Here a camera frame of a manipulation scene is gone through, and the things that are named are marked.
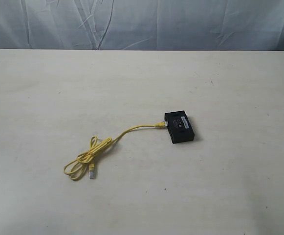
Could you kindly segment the small black network box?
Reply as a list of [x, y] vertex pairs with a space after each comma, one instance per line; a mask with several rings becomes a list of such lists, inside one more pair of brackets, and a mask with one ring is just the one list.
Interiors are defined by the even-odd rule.
[[173, 144], [194, 140], [195, 133], [184, 110], [165, 113], [164, 120]]

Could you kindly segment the white backdrop cloth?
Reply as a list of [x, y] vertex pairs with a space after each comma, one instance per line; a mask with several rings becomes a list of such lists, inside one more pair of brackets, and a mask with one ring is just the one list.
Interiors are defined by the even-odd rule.
[[284, 50], [284, 0], [0, 0], [0, 48]]

